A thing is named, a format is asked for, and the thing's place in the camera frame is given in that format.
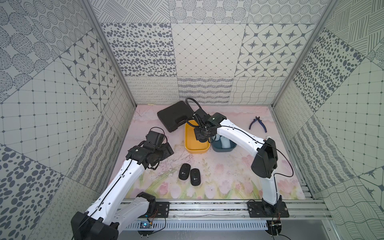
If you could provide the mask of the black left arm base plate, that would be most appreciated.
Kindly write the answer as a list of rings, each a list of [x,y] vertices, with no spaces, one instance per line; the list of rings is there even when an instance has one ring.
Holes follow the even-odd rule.
[[[150,203],[147,212],[141,218],[168,218],[170,202]]]

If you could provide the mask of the large light blue mouse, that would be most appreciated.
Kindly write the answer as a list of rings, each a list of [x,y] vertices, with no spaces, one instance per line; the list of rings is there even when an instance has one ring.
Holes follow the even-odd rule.
[[[221,136],[221,145],[222,145],[222,149],[230,149],[231,148],[231,141],[224,137],[224,136]]]

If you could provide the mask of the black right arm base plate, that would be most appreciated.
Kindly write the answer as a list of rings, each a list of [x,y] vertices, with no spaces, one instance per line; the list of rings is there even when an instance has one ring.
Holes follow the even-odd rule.
[[[265,201],[250,200],[247,202],[250,218],[288,218],[290,216],[285,202],[278,201],[276,205],[270,205]]]

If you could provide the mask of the black mouse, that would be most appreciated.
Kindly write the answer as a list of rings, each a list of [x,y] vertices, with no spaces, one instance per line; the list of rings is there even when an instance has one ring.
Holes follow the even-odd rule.
[[[190,181],[192,186],[199,186],[201,184],[201,173],[197,168],[191,169],[190,171]]]
[[[182,164],[180,171],[179,171],[179,179],[182,181],[185,181],[189,178],[191,171],[191,165],[184,163]]]

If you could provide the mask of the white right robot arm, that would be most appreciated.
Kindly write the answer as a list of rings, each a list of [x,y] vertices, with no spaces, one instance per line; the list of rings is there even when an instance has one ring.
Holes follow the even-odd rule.
[[[193,125],[196,139],[207,142],[216,135],[225,137],[237,146],[245,149],[253,158],[252,171],[259,177],[264,204],[276,206],[280,199],[274,174],[277,168],[277,149],[274,140],[263,140],[239,128],[224,115],[215,113],[212,116],[201,108],[193,113],[197,123]]]

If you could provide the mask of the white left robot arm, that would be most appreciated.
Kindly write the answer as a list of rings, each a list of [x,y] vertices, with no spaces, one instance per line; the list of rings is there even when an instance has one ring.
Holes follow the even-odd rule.
[[[73,216],[72,238],[116,240],[138,218],[146,218],[146,229],[153,227],[155,218],[167,219],[169,203],[157,203],[155,196],[145,192],[140,192],[127,206],[120,205],[145,170],[156,170],[161,161],[173,154],[165,132],[151,128],[144,141],[129,149],[121,169],[100,197],[84,213]]]

